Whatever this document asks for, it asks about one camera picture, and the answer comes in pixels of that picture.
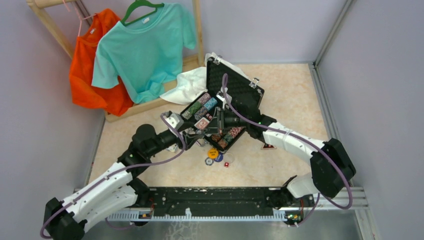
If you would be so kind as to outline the red playing card deck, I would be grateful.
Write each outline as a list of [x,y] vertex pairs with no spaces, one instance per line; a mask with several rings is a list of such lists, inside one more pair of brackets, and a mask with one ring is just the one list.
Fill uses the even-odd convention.
[[200,120],[198,120],[194,124],[194,127],[197,128],[198,130],[204,130],[209,123],[210,121],[206,117],[202,117]]

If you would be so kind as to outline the black poker set case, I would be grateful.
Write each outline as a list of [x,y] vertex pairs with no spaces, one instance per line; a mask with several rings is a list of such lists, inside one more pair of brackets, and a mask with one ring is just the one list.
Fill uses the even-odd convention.
[[[246,131],[243,129],[239,135],[226,147],[225,149],[221,148],[218,145],[218,142],[214,142],[211,139],[213,134],[227,134],[227,132],[219,132],[219,113],[221,111],[232,111],[228,105],[225,105],[225,109],[222,109],[218,106],[220,103],[216,98],[218,92],[222,92],[222,77],[227,75],[228,80],[226,84],[226,93],[228,101],[232,106],[239,111],[240,114],[245,117],[249,114],[253,114],[259,110],[262,98],[264,96],[264,89],[258,86],[259,80],[254,78],[252,80],[248,79],[246,76],[238,73],[236,70],[232,69],[230,64],[225,63],[224,60],[218,56],[209,56],[206,59],[206,90],[199,97],[197,97],[190,105],[198,100],[204,93],[209,93],[211,98],[217,100],[217,104],[203,117],[207,118],[210,123],[203,130],[206,130],[208,134],[204,137],[205,141],[211,144],[218,151],[225,153],[234,143],[241,137],[241,135]],[[195,119],[195,116],[192,116],[190,119],[183,119],[186,122],[195,123],[199,120]]]

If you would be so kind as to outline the red black triangular card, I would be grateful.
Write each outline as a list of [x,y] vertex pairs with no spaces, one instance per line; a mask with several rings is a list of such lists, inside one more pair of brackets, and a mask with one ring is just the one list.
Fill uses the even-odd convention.
[[276,149],[275,146],[268,143],[264,143],[261,147],[261,150],[275,150],[275,149]]

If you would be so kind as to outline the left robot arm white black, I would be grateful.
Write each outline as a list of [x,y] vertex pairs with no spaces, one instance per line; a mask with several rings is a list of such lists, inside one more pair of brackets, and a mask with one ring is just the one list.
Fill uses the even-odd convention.
[[140,125],[117,162],[93,182],[72,195],[46,203],[40,236],[52,240],[81,240],[85,234],[111,214],[133,205],[149,203],[149,188],[138,177],[155,163],[151,158],[173,145],[181,155],[195,141],[205,136],[205,130],[193,128],[191,122],[166,122],[168,129],[156,133],[150,124]]

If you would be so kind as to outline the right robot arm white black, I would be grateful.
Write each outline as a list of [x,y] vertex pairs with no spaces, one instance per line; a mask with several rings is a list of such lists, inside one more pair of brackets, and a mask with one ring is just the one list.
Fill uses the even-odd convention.
[[251,138],[281,148],[309,164],[310,173],[292,177],[284,184],[286,189],[281,199],[287,206],[295,206],[305,195],[320,193],[334,198],[357,172],[343,144],[336,138],[324,141],[307,137],[259,111],[240,117],[231,110],[217,110],[214,117],[222,132],[233,127],[244,128]]

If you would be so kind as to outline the red white chip row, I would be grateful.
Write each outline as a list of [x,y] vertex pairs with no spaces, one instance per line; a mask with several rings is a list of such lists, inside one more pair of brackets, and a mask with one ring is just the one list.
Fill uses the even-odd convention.
[[219,141],[218,145],[225,149],[240,134],[244,127],[232,127]]

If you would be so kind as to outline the blue playing card box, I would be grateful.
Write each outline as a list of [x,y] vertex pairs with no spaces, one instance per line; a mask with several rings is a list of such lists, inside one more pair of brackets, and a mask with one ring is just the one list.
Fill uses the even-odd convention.
[[176,144],[173,144],[166,148],[167,151],[175,153],[179,147]]

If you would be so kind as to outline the brown chip row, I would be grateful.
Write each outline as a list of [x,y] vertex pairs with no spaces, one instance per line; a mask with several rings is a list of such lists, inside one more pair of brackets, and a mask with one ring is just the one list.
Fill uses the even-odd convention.
[[216,143],[222,141],[222,139],[224,139],[224,137],[225,137],[225,134],[223,134],[223,133],[212,134],[210,136],[210,138]]

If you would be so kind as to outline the blue grey chip row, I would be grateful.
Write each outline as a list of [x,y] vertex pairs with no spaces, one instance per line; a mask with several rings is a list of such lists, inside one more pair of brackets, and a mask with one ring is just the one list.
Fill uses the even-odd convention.
[[195,114],[194,118],[196,120],[200,120],[204,115],[206,115],[216,104],[218,101],[215,98],[209,99]]

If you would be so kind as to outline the yellow big blind button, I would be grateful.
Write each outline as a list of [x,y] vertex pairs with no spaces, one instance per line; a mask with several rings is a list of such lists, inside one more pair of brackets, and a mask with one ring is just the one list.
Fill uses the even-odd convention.
[[218,156],[219,156],[219,154],[220,154],[220,152],[217,150],[217,149],[215,149],[215,148],[211,148],[208,152],[207,152],[207,156],[210,158],[210,159],[216,159]]

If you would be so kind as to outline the grey poker chip lower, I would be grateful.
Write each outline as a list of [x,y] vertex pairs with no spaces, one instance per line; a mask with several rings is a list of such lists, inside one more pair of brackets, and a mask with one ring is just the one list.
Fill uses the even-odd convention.
[[209,158],[209,157],[207,157],[205,160],[204,160],[204,162],[205,162],[205,164],[207,165],[207,166],[211,166],[211,165],[213,165],[214,164],[214,160],[213,159],[211,159],[211,158]]

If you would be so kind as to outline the green white chip row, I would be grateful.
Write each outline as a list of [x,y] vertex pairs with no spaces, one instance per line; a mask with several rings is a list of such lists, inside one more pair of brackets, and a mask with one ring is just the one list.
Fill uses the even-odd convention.
[[202,106],[211,99],[209,93],[204,93],[200,98],[198,98],[192,105],[189,106],[187,110],[185,110],[181,116],[185,120],[189,120],[198,110],[202,108]]

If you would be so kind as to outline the blue small blind button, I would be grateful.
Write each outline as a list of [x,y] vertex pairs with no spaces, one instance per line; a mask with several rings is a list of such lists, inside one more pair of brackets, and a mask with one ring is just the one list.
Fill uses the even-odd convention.
[[215,162],[219,163],[224,159],[224,155],[219,153],[218,156],[214,159]]

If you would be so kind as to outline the white cloth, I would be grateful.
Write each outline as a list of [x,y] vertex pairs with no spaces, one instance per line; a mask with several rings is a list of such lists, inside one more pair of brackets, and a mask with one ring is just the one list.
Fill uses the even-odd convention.
[[207,91],[207,68],[202,66],[176,77],[176,87],[166,91],[159,97],[170,103],[188,105]]

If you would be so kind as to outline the teal t-shirt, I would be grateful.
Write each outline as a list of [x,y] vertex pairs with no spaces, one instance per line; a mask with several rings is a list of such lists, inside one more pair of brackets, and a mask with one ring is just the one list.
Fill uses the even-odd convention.
[[183,49],[196,45],[193,14],[180,3],[165,3],[128,26],[119,21],[100,39],[91,85],[112,89],[121,81],[135,104],[152,101],[182,72]]

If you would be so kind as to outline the green clothes hanger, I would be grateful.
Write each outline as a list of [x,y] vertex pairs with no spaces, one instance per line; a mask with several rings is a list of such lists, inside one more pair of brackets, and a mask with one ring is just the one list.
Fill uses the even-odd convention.
[[149,0],[135,0],[127,8],[124,17],[121,19],[121,23],[124,26],[134,24],[137,21],[146,19],[157,13],[164,6],[164,3],[153,3]]

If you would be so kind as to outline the pink clothes hanger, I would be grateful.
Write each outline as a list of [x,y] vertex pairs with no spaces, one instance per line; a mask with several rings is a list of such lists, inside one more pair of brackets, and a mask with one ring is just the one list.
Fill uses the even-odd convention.
[[77,1],[75,0],[70,1],[70,0],[62,0],[62,3],[64,4],[65,8],[67,9],[68,12],[71,11],[71,8],[69,7],[69,5],[72,5],[74,8],[74,11],[77,15],[77,18],[79,20],[79,28],[78,28],[78,34],[77,36],[80,37],[81,36],[81,30],[82,30],[82,25],[83,25],[83,21],[85,20],[93,20],[93,17],[96,15],[96,13],[92,14],[92,15],[88,15],[88,16],[83,16],[82,11],[79,9],[79,5],[77,4]]

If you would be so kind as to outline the wooden clothes rack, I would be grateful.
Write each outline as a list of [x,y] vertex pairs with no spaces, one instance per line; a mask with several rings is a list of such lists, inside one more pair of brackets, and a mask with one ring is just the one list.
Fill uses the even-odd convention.
[[[201,6],[199,0],[192,0],[192,10],[194,15],[195,29],[196,29],[196,38],[197,38],[197,53],[184,57],[182,71],[187,72],[198,67],[204,66],[204,45],[203,45],[203,33],[202,33],[202,18],[201,18]],[[52,17],[46,11],[46,8],[69,4],[76,7],[77,16],[81,20],[89,19],[89,11],[83,4],[81,0],[27,0],[26,1],[29,8],[34,12],[34,14],[39,18],[43,25],[47,28],[49,33],[54,37],[57,43],[62,47],[66,54],[72,58],[74,56],[75,47],[68,40],[65,34],[61,31]],[[135,104],[130,107],[123,115],[116,116],[104,112],[104,117],[107,122],[116,122],[118,120],[134,116],[136,114],[164,106],[169,102],[161,98],[149,101],[143,104]]]

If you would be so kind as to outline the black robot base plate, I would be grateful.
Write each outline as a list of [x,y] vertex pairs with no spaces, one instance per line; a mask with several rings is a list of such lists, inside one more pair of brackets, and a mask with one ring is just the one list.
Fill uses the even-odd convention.
[[144,191],[134,207],[153,210],[155,217],[271,216],[284,207],[312,207],[312,195],[294,198],[283,187],[156,187]]

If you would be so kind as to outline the aluminium frame rail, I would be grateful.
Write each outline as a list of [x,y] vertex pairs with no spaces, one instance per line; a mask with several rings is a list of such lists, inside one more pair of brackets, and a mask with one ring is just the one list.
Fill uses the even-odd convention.
[[109,221],[205,221],[205,222],[237,222],[237,221],[287,221],[293,219],[301,213],[309,210],[340,210],[343,206],[348,206],[351,210],[366,209],[368,201],[362,188],[354,187],[351,190],[341,190],[331,200],[327,200],[323,195],[309,194],[313,196],[314,205],[312,207],[282,207],[274,210],[271,216],[192,216],[190,209],[186,209],[183,216],[154,216],[153,210],[145,207],[128,206],[122,208],[107,217]]

